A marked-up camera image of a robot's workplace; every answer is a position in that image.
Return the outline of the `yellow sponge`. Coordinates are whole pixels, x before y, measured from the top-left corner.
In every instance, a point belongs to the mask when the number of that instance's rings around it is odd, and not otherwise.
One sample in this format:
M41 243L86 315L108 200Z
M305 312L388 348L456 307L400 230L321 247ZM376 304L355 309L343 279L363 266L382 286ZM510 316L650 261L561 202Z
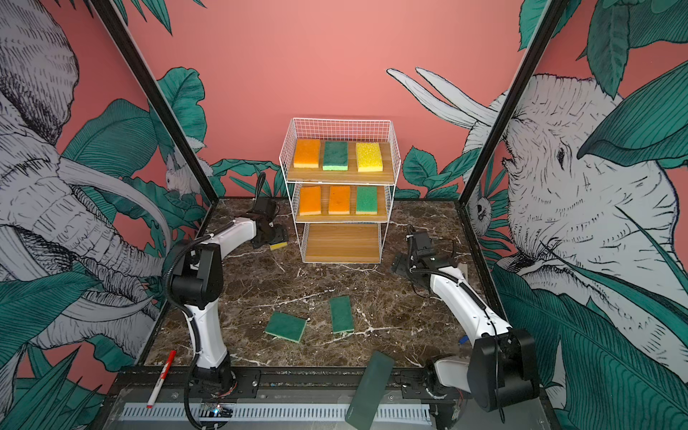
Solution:
M279 242L276 244L270 244L270 249L271 251L281 249L283 247L286 247L288 245L288 242Z
M383 157L379 143L356 143L358 172L382 172Z

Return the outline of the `orange sponge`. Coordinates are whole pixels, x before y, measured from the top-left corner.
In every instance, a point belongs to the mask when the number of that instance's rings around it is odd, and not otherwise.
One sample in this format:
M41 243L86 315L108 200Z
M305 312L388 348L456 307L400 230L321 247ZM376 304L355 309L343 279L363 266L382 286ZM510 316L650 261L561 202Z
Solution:
M322 188L320 186L304 186L300 191L300 216L316 216L322 214Z
M350 186L331 186L328 200L329 215L350 215Z
M293 166L295 168L311 168L317 169L320 167L320 150L321 141L317 139L298 139L295 155L293 159Z

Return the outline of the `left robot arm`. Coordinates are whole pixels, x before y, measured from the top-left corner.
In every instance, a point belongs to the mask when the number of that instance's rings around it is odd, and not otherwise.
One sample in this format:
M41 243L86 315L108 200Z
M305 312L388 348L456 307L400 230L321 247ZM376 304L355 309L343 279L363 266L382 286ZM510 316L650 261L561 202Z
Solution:
M249 243L255 249L286 245L288 234L274 222L279 204L254 193L252 207L225 226L173 249L163 279L168 302L185 316L193 347L190 376L220 387L227 395L234 390L236 376L222 339L219 299L224 290L222 260Z

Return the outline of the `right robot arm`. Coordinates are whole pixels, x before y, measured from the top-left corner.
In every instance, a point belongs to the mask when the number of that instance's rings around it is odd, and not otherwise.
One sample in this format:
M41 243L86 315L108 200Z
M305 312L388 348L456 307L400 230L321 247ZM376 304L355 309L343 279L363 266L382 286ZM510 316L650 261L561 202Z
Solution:
M502 410L540 395L537 349L528 331L513 328L469 285L458 264L440 255L424 229L410 227L407 251L395 256L392 272L440 299L471 345L469 360L438 358L426 368L426 390L436 398L467 393L485 411Z

